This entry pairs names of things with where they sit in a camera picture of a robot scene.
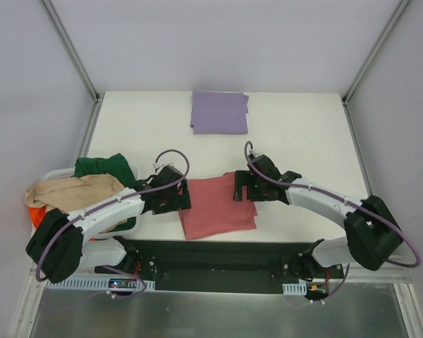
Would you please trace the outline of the pink t shirt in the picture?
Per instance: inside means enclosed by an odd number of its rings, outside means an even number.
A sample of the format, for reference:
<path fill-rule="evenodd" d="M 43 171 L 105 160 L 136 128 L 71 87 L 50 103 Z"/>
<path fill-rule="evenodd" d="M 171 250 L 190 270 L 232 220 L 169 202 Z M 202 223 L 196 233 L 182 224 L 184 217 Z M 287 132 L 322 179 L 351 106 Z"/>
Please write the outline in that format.
<path fill-rule="evenodd" d="M 235 173 L 188 181 L 191 208 L 178 212 L 187 240 L 257 228 L 250 200 L 235 201 Z"/>

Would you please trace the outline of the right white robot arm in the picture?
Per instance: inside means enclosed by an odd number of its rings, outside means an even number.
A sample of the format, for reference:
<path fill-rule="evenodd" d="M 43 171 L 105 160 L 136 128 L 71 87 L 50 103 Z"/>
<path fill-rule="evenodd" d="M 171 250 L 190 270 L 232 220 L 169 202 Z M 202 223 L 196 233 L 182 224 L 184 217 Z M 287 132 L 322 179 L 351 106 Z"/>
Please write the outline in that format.
<path fill-rule="evenodd" d="M 300 278 L 317 278 L 329 267 L 356 262 L 378 270 L 403 243 L 400 228 L 382 199 L 346 198 L 315 186 L 301 174 L 281 173 L 265 155 L 249 156 L 247 170 L 237 170 L 234 201 L 280 201 L 307 209 L 341 226 L 343 237 L 319 239 L 289 264 Z"/>

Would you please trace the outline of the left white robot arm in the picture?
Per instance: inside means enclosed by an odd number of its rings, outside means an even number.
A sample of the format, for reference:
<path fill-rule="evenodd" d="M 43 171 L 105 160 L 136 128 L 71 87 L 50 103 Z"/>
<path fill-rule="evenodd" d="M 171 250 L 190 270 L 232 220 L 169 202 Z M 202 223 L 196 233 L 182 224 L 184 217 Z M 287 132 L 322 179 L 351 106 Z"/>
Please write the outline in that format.
<path fill-rule="evenodd" d="M 172 165 L 148 180 L 136 180 L 122 192 L 78 211 L 49 211 L 25 252 L 37 265 L 41 281 L 62 282 L 77 270 L 137 274 L 141 259 L 122 235 L 96 236 L 120 221 L 146 212 L 154 215 L 189 209 L 188 181 Z"/>

